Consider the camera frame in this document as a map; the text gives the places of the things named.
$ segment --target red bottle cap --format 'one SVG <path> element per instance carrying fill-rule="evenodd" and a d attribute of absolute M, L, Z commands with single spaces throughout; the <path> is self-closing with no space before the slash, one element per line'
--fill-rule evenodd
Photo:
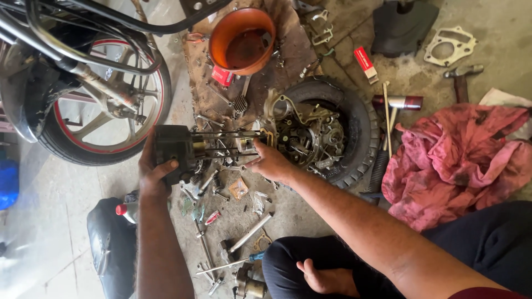
<path fill-rule="evenodd" d="M 124 215 L 128 211 L 128 206 L 125 204 L 119 204 L 117 205 L 117 215 Z"/>

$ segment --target tire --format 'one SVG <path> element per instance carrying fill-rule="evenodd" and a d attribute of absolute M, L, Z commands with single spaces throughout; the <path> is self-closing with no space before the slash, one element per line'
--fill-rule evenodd
<path fill-rule="evenodd" d="M 144 38 L 144 40 L 139 42 L 139 45 L 148 55 L 150 55 L 152 51 L 147 46 L 147 40 L 145 39 L 145 36 L 136 36 L 138 38 Z M 106 39 L 116 40 L 115 37 L 100 35 L 95 39 L 93 44 L 97 41 Z M 162 64 L 157 72 L 160 76 L 163 95 L 161 97 L 162 105 L 159 117 L 155 121 L 155 124 L 162 124 L 168 117 L 170 106 L 172 104 L 170 72 L 164 60 L 162 61 Z M 142 151 L 147 135 L 146 134 L 142 139 L 124 149 L 115 151 L 99 151 L 96 149 L 91 149 L 88 146 L 84 146 L 83 144 L 76 143 L 67 136 L 69 132 L 65 130 L 68 131 L 60 117 L 59 106 L 56 102 L 46 117 L 46 124 L 41 136 L 39 137 L 39 143 L 55 156 L 65 161 L 85 166 L 103 166 L 125 161 Z"/>
<path fill-rule="evenodd" d="M 377 114 L 371 102 L 328 77 L 306 78 L 282 94 L 294 103 L 320 104 L 340 113 L 338 120 L 347 136 L 344 157 L 330 170 L 322 172 L 330 183 L 342 189 L 362 178 L 373 164 L 379 146 Z"/>

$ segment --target gasket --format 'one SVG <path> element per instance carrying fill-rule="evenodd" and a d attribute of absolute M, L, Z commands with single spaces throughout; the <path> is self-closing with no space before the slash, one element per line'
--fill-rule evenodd
<path fill-rule="evenodd" d="M 453 32 L 455 34 L 463 35 L 469 38 L 467 43 L 464 43 L 458 39 L 442 36 L 442 32 Z M 453 45 L 453 54 L 444 59 L 438 59 L 433 56 L 432 51 L 438 45 L 450 43 Z M 425 53 L 425 61 L 441 65 L 442 67 L 448 67 L 449 65 L 455 63 L 457 60 L 469 56 L 473 53 L 475 45 L 477 45 L 478 40 L 473 37 L 471 33 L 465 32 L 460 26 L 454 28 L 440 28 L 434 35 L 434 38 L 427 46 L 427 52 Z"/>

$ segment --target red and white box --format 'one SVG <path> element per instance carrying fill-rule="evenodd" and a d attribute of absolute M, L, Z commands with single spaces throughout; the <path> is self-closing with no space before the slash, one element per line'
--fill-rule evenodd
<path fill-rule="evenodd" d="M 212 77 L 224 86 L 231 85 L 231 80 L 235 74 L 233 72 L 224 71 L 223 69 L 217 67 L 216 65 L 212 69 Z"/>
<path fill-rule="evenodd" d="M 366 74 L 366 77 L 368 77 L 369 84 L 373 84 L 377 81 L 379 81 L 379 78 L 377 77 L 377 71 L 373 67 L 373 63 L 368 58 L 368 55 L 365 53 L 363 47 L 357 48 L 355 51 L 355 57 L 356 60 L 358 60 L 360 67 Z"/>

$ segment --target small plastic bag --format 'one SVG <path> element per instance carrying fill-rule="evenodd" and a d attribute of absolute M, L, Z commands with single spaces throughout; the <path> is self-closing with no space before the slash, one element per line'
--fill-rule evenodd
<path fill-rule="evenodd" d="M 268 199 L 268 195 L 259 191 L 255 191 L 253 196 L 253 212 L 262 215 L 264 213 L 264 202 Z"/>
<path fill-rule="evenodd" d="M 233 194 L 237 201 L 240 201 L 242 197 L 247 194 L 248 191 L 249 189 L 247 188 L 242 178 L 239 178 L 234 183 L 232 183 L 231 186 L 229 186 L 229 192 Z"/>

